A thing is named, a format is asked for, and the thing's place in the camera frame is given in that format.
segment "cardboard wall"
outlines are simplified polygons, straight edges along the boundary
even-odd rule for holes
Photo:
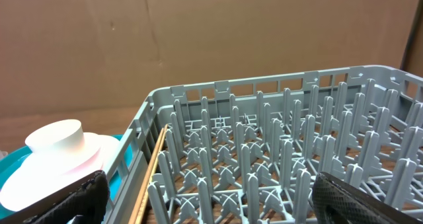
[[[0,0],[0,116],[140,104],[154,88],[399,68],[418,0]]]
[[[420,2],[419,12],[411,43],[404,57],[404,70],[414,75],[423,77],[423,2]]]

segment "wooden chopstick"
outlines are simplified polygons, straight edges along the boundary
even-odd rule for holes
[[[157,139],[153,154],[151,155],[150,163],[147,167],[147,171],[145,172],[145,178],[141,185],[141,189],[139,190],[138,197],[137,197],[137,200],[135,201],[135,206],[134,206],[134,209],[132,210],[132,214],[128,224],[135,224],[135,223],[140,224],[143,219],[145,207],[147,205],[147,200],[148,200],[148,192],[146,192],[147,186],[151,182],[153,178],[153,174],[156,171],[157,155],[159,154],[159,151],[161,151],[161,149],[163,148],[163,144],[165,143],[166,130],[167,130],[167,125],[164,128],[162,128],[162,130],[160,131],[159,138]]]

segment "white plate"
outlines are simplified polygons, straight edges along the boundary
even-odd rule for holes
[[[50,172],[59,170],[58,168],[39,169],[40,165],[33,163],[34,161],[21,166],[9,177],[0,192],[0,202],[3,207],[11,211],[20,211],[76,180],[102,169],[106,163],[113,162],[112,159],[116,155],[119,141],[108,135],[96,135],[95,139],[95,143],[100,145],[100,152],[65,173]]]
[[[77,155],[57,156],[49,153],[32,153],[22,163],[22,167],[36,168],[50,174],[63,174],[91,159],[100,151],[101,137],[95,133],[84,133],[85,144]]]

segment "dish rack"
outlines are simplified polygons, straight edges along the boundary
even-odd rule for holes
[[[107,174],[122,181],[104,222],[128,222],[165,124],[161,173],[147,189],[158,223],[316,223],[321,171],[423,219],[422,86],[366,65],[156,89]]]

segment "brown cardboard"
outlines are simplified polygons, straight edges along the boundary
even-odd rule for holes
[[[404,57],[404,70],[414,75],[423,77],[423,11],[419,12],[416,19],[416,28],[412,41]]]
[[[418,0],[0,0],[0,116],[137,105],[154,88],[399,67]]]
[[[173,85],[365,64],[399,68],[418,0],[148,2]]]
[[[144,0],[0,0],[0,116],[139,104],[158,61]]]

